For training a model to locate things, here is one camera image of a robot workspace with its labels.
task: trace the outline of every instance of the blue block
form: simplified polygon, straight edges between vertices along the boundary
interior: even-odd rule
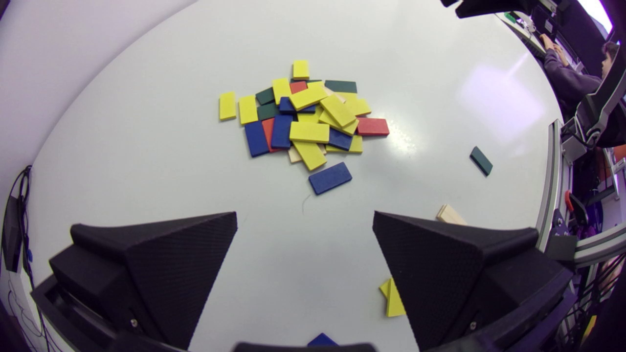
[[[350,150],[350,144],[352,143],[352,136],[339,132],[331,128],[331,135],[329,136],[328,144],[333,147],[337,147],[343,150]]]
[[[318,173],[309,176],[315,194],[322,194],[352,180],[352,175],[344,163],[338,163]]]
[[[253,158],[270,152],[261,121],[247,123],[244,128],[245,137],[248,139],[248,149]]]
[[[326,334],[321,333],[307,345],[307,347],[313,346],[338,346],[338,344],[331,340],[330,337],[326,336]]]
[[[289,98],[286,96],[283,96],[280,99],[280,104],[278,105],[278,111],[280,111],[281,113],[290,113],[290,114],[296,113],[296,110],[293,104],[291,103]]]
[[[308,108],[304,108],[298,112],[299,113],[315,113],[315,104],[309,106]]]
[[[274,130],[272,131],[272,148],[289,149],[289,132],[294,117],[291,115],[276,115],[274,118]]]

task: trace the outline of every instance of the pile of blocks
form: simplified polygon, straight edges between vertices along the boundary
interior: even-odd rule
[[[306,60],[294,61],[291,82],[279,78],[239,99],[250,155],[287,152],[292,163],[303,161],[309,171],[326,163],[326,153],[360,154],[363,137],[388,135],[387,121],[367,117],[371,112],[355,82],[310,80]],[[220,120],[236,117],[235,92],[220,95]],[[351,179],[342,162],[311,175],[309,182],[321,194]]]

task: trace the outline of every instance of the yellow block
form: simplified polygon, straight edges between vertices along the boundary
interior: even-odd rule
[[[594,315],[594,316],[591,317],[591,319],[589,319],[589,324],[587,325],[587,328],[585,329],[585,333],[583,333],[582,342],[585,342],[585,340],[589,337],[589,334],[591,333],[591,330],[595,326],[595,321],[596,321],[597,318],[598,318],[598,316]]]
[[[378,287],[381,290],[382,295],[385,296],[385,298],[389,298],[389,282],[390,281],[391,279],[387,279],[387,281],[383,282],[382,285]]]
[[[341,126],[339,126],[337,122],[333,120],[332,117],[325,110],[322,111],[322,114],[319,116],[319,121],[321,123],[326,123],[327,125],[330,125],[331,128],[337,131],[344,132],[345,134],[348,134],[350,136],[354,134],[354,131],[356,131],[356,127],[359,125],[359,120],[354,120],[353,122],[348,123],[347,126],[345,126],[344,128],[341,128]]]
[[[318,123],[319,116],[314,113],[299,113],[298,122]]]
[[[336,94],[343,96],[346,100],[357,100],[356,93],[346,93],[345,91],[342,91]]]
[[[308,80],[309,79],[309,62],[307,60],[295,60],[294,61],[294,79],[295,80]]]
[[[274,91],[274,100],[276,101],[276,104],[280,104],[280,98],[283,96],[291,96],[291,88],[289,88],[289,81],[287,81],[287,78],[273,80],[272,89]]]
[[[346,100],[346,106],[356,116],[372,113],[365,99]]]
[[[326,98],[326,92],[320,86],[313,86],[289,97],[296,110],[302,110]]]
[[[242,125],[259,120],[257,102],[254,99],[254,95],[244,96],[239,99],[239,120]]]
[[[449,204],[444,204],[439,213],[436,216],[437,220],[441,222],[447,222],[449,224],[457,224],[457,225],[467,225],[468,223],[463,220],[463,218],[456,212],[456,210],[452,209]]]
[[[343,150],[332,145],[326,147],[329,153],[362,153],[363,152],[363,136],[352,136],[352,142],[350,143],[349,150]]]
[[[322,151],[322,154],[326,155],[326,148],[324,148],[324,145],[318,144],[317,146],[319,147],[319,150]],[[291,146],[291,148],[289,148],[287,154],[289,154],[289,161],[291,163],[297,163],[302,161],[302,157],[300,157],[300,154],[298,154],[298,151],[293,145]]]
[[[292,122],[289,139],[298,142],[328,143],[330,136],[328,125],[321,123]]]
[[[350,112],[350,109],[342,104],[336,95],[324,98],[320,103],[341,128],[346,127],[350,122],[356,119],[354,114]]]
[[[389,291],[387,292],[387,316],[405,315],[404,305],[400,299],[398,288],[393,278],[389,280]]]
[[[235,92],[220,94],[220,120],[229,120],[237,117],[235,112]]]
[[[307,88],[311,88],[311,87],[315,87],[315,86],[320,86],[322,88],[325,88],[324,87],[324,81],[307,82]]]
[[[334,91],[328,89],[327,87],[324,87],[324,91],[326,92],[326,94],[328,94],[328,96],[331,96],[331,95],[335,94],[339,98],[339,101],[341,101],[342,103],[346,102],[346,99],[343,96],[335,93]]]
[[[326,163],[326,157],[316,143],[294,142],[294,147],[309,171],[315,170]]]

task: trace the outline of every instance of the white wall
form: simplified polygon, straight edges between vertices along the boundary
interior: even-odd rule
[[[0,21],[0,210],[15,176],[83,88],[152,27],[195,0],[12,0]],[[1,265],[0,301],[8,306]],[[11,274],[17,302],[29,309],[25,275]],[[21,314],[17,313],[20,322]],[[29,334],[37,349],[41,338]],[[60,346],[65,352],[66,346]]]

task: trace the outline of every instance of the hand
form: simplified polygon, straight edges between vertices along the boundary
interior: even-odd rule
[[[563,48],[560,45],[554,44],[554,51],[557,52],[558,57],[561,59],[561,63],[563,66],[568,66],[570,63],[567,61],[567,57],[565,57],[565,53],[563,52]]]
[[[554,50],[554,43],[552,43],[552,39],[550,39],[550,37],[548,37],[545,34],[542,34],[539,36],[539,39],[541,39],[541,41],[543,41],[543,47],[548,50],[548,49],[552,49]]]

